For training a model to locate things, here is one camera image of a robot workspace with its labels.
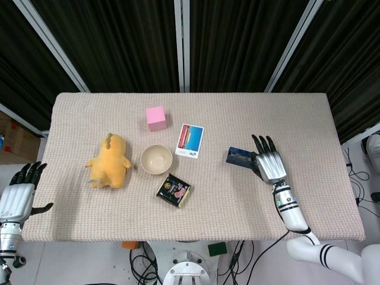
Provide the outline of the white rounded machine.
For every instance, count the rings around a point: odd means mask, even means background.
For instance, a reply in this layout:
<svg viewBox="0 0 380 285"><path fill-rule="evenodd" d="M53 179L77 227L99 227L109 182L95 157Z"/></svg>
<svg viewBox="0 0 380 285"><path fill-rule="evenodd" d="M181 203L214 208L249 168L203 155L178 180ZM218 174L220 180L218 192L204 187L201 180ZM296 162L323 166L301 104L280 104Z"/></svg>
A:
<svg viewBox="0 0 380 285"><path fill-rule="evenodd" d="M380 134L373 134L368 138L366 150L373 168L380 173Z"/></svg>

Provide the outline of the beige waffle tablecloth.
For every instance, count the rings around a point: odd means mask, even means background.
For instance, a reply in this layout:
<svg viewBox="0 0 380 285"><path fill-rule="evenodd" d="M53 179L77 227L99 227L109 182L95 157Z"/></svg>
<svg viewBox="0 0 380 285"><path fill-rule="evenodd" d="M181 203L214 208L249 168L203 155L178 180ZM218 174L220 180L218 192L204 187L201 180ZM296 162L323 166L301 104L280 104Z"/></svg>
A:
<svg viewBox="0 0 380 285"><path fill-rule="evenodd" d="M163 106L167 128L150 131L146 108ZM156 196L165 175L143 170L143 151L175 151L182 124L204 127L197 159L174 156L169 172L189 183L180 208ZM126 141L132 166L123 186L92 188L86 163L108 133ZM324 93L61 93L53 106L25 241L264 240L286 228L271 187L253 171L226 163L230 147L255 149L269 136L313 233L325 240L363 240L365 231Z"/></svg>

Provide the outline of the aluminium frame post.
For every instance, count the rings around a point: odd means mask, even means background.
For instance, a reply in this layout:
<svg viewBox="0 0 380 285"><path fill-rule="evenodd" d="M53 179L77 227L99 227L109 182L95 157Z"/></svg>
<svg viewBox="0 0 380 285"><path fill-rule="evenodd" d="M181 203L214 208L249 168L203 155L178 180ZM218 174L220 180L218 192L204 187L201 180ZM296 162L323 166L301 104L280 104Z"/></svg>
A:
<svg viewBox="0 0 380 285"><path fill-rule="evenodd" d="M291 60L295 50L297 49L300 41L304 37L308 27L310 26L312 20L319 11L323 0L309 0L306 8L304 9L294 31L267 83L264 92L271 93L278 83L283 71L285 70L287 64Z"/></svg>
<svg viewBox="0 0 380 285"><path fill-rule="evenodd" d="M173 0L173 4L175 13L179 90L181 93L189 93L191 85L190 0Z"/></svg>
<svg viewBox="0 0 380 285"><path fill-rule="evenodd" d="M80 92L90 89L30 0L12 0Z"/></svg>

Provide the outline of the black snack packet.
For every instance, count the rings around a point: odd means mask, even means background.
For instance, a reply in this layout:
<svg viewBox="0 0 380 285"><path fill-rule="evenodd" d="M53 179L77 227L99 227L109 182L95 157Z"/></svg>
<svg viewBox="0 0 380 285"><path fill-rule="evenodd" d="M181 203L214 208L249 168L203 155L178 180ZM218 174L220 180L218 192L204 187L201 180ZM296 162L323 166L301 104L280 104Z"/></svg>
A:
<svg viewBox="0 0 380 285"><path fill-rule="evenodd" d="M191 190L191 185L169 173L160 185L156 196L180 208Z"/></svg>

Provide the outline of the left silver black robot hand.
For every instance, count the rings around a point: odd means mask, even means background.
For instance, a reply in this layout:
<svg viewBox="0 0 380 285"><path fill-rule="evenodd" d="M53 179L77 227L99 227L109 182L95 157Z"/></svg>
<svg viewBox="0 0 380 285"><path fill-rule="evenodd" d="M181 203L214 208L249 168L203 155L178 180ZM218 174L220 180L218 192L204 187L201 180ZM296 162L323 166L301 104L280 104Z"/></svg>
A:
<svg viewBox="0 0 380 285"><path fill-rule="evenodd" d="M43 214L53 207L50 202L44 207L33 207L35 192L47 164L40 161L26 164L12 178L0 196L0 223L20 225L33 215Z"/></svg>

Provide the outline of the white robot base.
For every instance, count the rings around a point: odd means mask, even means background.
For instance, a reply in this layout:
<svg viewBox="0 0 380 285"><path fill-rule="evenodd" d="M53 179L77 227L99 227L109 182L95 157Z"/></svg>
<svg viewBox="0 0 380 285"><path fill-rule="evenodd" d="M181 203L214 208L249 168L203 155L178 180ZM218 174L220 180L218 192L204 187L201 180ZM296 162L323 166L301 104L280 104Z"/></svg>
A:
<svg viewBox="0 0 380 285"><path fill-rule="evenodd" d="M157 261L158 285L216 285L219 257L208 241L149 241Z"/></svg>

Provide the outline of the pink cube box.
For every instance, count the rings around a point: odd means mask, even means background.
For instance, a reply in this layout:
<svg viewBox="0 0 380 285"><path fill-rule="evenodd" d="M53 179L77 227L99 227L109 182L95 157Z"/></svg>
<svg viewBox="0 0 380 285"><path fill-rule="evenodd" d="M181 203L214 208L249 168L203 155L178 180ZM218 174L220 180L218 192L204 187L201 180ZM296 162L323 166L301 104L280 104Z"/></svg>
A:
<svg viewBox="0 0 380 285"><path fill-rule="evenodd" d="M160 131L167 128L166 115L163 106L146 108L145 115L150 131Z"/></svg>

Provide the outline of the beige bowl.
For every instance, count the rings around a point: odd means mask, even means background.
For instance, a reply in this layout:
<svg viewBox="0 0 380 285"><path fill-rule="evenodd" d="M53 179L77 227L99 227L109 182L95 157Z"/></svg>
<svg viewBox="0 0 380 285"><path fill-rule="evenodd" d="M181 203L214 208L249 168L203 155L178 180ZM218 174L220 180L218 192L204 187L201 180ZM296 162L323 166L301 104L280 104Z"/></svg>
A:
<svg viewBox="0 0 380 285"><path fill-rule="evenodd" d="M172 163L172 152L160 144L147 147L140 157L142 168L151 175L163 174L170 169Z"/></svg>

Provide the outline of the yellow plush duck toy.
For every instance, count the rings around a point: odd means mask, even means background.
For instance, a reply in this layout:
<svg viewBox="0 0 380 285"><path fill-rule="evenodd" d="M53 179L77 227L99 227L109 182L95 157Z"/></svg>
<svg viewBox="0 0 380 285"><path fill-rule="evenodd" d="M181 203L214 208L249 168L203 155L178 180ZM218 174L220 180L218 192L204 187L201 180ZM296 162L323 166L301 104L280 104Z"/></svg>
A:
<svg viewBox="0 0 380 285"><path fill-rule="evenodd" d="M126 141L117 134L108 133L100 144L98 155L85 164L91 169L90 186L98 189L121 188L126 171L132 166L125 153Z"/></svg>

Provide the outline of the dark blue box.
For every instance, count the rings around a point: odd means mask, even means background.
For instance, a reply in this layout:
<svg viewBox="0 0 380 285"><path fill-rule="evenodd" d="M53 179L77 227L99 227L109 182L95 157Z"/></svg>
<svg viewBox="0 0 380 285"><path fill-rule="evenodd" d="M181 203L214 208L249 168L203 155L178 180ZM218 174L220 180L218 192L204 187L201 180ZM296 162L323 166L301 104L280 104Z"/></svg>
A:
<svg viewBox="0 0 380 285"><path fill-rule="evenodd" d="M253 152L230 147L227 153L226 163L254 170L257 168L254 156Z"/></svg>

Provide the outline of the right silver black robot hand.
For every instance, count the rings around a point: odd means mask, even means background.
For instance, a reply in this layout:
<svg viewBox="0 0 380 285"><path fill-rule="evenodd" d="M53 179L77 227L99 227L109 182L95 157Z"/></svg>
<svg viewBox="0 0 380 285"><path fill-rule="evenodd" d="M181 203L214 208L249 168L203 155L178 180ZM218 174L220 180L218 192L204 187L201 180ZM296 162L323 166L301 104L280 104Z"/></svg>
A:
<svg viewBox="0 0 380 285"><path fill-rule="evenodd" d="M252 153L252 170L266 184L284 185L287 173L271 137L252 134L256 152Z"/></svg>

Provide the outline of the photo postcard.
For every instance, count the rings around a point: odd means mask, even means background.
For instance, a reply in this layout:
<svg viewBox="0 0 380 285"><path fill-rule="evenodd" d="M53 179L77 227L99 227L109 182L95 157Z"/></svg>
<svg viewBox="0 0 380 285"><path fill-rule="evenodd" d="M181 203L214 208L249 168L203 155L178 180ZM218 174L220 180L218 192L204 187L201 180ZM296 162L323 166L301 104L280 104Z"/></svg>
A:
<svg viewBox="0 0 380 285"><path fill-rule="evenodd" d="M176 144L175 154L197 159L203 134L204 127L183 123Z"/></svg>

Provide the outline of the brown cardboard box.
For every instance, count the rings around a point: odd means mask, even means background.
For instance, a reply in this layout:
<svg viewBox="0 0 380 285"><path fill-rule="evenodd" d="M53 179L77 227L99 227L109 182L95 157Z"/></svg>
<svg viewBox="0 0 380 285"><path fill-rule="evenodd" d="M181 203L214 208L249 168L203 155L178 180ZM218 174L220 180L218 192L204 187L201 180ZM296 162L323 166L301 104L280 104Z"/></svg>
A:
<svg viewBox="0 0 380 285"><path fill-rule="evenodd" d="M40 138L0 111L0 165L34 163Z"/></svg>

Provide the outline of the aluminium frame bar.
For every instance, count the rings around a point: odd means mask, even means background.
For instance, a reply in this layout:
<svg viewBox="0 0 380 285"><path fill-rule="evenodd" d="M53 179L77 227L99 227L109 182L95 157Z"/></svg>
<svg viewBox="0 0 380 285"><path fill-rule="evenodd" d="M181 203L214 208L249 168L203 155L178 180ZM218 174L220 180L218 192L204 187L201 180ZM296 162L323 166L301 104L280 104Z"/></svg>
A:
<svg viewBox="0 0 380 285"><path fill-rule="evenodd" d="M48 137L49 130L41 131L41 130L37 129L35 126L33 126L32 124L30 124L29 122L27 122L26 120L24 120L22 117L20 117L19 115L17 115L16 113L14 113L13 111L11 111L9 108L7 108L6 106L4 106L1 103L0 103L0 111L3 112L3 113L5 113L7 116L9 116L10 118L12 118L13 120L17 121L22 126L24 126L27 129L29 129L34 134L36 134L36 135L38 135L40 137L44 137L44 138Z"/></svg>
<svg viewBox="0 0 380 285"><path fill-rule="evenodd" d="M376 125L370 127L370 128L367 128L365 129L363 132L355 135L354 137L352 137L351 139L347 140L346 142L344 142L342 144L343 147L349 147L350 145L352 144L355 144L361 140L363 140L364 138L372 135L373 133L375 133L376 131L379 131L380 130L380 122L378 122Z"/></svg>

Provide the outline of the black curtain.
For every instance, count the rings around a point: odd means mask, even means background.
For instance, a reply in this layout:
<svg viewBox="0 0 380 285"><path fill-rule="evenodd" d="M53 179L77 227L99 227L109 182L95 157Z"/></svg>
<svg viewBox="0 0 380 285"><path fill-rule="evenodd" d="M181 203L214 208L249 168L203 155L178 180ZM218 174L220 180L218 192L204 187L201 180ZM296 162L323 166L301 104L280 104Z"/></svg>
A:
<svg viewBox="0 0 380 285"><path fill-rule="evenodd" d="M90 91L180 90L173 0L30 0ZM190 90L262 92L308 0L190 0ZM325 93L340 141L380 122L380 0L324 0L275 92ZM0 104L50 127L78 87L0 0Z"/></svg>

